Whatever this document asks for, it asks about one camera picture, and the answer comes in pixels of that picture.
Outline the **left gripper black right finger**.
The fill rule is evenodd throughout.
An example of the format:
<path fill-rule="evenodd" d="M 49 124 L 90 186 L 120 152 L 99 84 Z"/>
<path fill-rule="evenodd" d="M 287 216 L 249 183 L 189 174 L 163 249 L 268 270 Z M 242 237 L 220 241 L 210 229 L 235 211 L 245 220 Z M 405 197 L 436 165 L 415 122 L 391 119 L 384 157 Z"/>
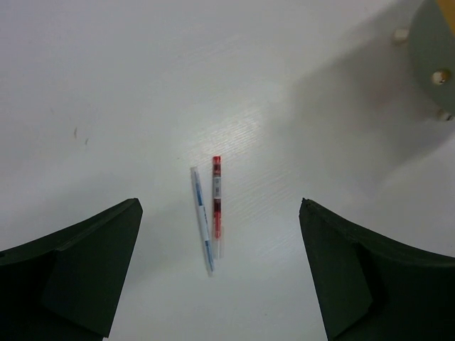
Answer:
<path fill-rule="evenodd" d="M 454 339 L 454 258 L 313 200 L 302 200 L 299 221 L 328 340 Z"/>

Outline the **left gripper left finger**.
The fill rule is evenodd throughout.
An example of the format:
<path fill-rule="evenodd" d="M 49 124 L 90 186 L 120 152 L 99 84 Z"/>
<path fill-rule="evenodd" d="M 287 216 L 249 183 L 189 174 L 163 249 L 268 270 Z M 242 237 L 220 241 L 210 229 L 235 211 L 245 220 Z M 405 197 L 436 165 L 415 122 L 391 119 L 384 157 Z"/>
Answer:
<path fill-rule="evenodd" d="M 142 214 L 128 199 L 1 251 L 1 339 L 109 337 Z"/>

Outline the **blue pen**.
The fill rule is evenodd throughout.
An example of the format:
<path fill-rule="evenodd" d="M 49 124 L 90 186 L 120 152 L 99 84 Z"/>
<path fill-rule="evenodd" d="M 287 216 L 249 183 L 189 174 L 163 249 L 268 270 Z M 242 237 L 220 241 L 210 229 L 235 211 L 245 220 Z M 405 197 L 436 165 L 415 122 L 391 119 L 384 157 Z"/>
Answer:
<path fill-rule="evenodd" d="M 196 201 L 196 212 L 198 216 L 198 224 L 200 235 L 203 243 L 205 254 L 205 262 L 209 276 L 212 276 L 215 271 L 215 264 L 213 260 L 213 253 L 211 248 L 210 233 L 208 228 L 208 219 L 203 200 L 203 191 L 200 183 L 200 176 L 197 167 L 191 167 L 191 180 L 193 183 L 193 193 Z"/>

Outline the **round drawer organizer box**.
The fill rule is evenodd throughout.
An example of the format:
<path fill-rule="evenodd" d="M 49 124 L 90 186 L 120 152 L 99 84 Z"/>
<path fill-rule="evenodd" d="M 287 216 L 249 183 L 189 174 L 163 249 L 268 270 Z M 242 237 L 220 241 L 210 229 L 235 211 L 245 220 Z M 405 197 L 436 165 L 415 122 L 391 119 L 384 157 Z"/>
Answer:
<path fill-rule="evenodd" d="M 454 120 L 454 2 L 423 1 L 392 41 L 407 44 L 415 81 L 438 106 L 438 120 Z"/>

